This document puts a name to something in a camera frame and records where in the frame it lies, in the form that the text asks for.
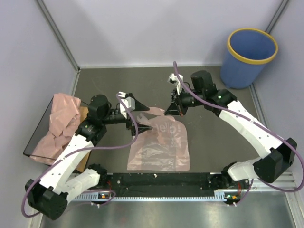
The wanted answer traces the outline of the pink plastic trash bag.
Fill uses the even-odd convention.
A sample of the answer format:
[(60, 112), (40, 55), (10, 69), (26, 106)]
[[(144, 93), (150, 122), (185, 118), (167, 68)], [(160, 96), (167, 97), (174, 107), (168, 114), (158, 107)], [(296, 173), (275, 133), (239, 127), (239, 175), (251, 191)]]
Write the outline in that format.
[(80, 105), (77, 97), (54, 94), (48, 131), (30, 156), (33, 160), (51, 165), (59, 157), (80, 125)]
[(137, 121), (152, 129), (138, 135), (131, 145), (127, 170), (178, 172), (190, 170), (187, 130), (164, 110), (150, 107)]

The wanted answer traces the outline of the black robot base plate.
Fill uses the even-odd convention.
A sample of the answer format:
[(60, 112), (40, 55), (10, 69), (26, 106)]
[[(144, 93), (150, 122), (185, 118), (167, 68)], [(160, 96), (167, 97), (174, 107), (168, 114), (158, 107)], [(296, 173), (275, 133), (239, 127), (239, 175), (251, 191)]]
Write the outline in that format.
[(113, 173), (102, 175), (99, 186), (110, 188), (117, 197), (205, 197), (216, 190), (246, 190), (248, 180), (234, 182), (211, 173)]

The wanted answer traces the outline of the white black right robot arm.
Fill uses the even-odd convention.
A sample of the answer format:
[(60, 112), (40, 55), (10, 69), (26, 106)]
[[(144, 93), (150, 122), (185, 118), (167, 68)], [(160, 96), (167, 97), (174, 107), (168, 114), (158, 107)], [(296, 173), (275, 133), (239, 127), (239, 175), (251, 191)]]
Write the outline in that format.
[(201, 70), (191, 75), (193, 88), (185, 90), (180, 81), (183, 76), (171, 74), (169, 83), (175, 86), (171, 93), (171, 104), (166, 115), (184, 116), (190, 107), (204, 106), (219, 119), (230, 124), (256, 150), (258, 157), (245, 162), (233, 162), (222, 171), (222, 183), (233, 188), (244, 179), (259, 178), (273, 183), (294, 162), (297, 143), (288, 138), (281, 142), (262, 130), (263, 125), (255, 119), (229, 90), (218, 90), (209, 72)]

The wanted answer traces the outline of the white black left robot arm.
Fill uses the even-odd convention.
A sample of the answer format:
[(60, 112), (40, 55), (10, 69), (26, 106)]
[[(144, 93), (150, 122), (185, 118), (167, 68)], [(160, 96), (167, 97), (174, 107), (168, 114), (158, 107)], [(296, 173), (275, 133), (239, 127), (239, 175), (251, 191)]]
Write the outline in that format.
[(100, 165), (93, 164), (78, 176), (71, 178), (81, 160), (92, 150), (98, 150), (97, 144), (105, 135), (107, 125), (125, 123), (131, 131), (134, 143), (139, 134), (152, 127), (137, 123), (131, 112), (148, 111), (149, 107), (139, 102), (131, 93), (118, 92), (116, 98), (119, 107), (112, 108), (105, 95), (95, 95), (88, 105), (88, 114), (78, 126), (70, 143), (35, 180), (25, 185), (26, 193), (21, 203), (21, 213), (25, 212), (25, 204), (34, 208), (51, 220), (63, 215), (69, 203), (92, 187), (103, 188), (107, 185), (107, 171)]

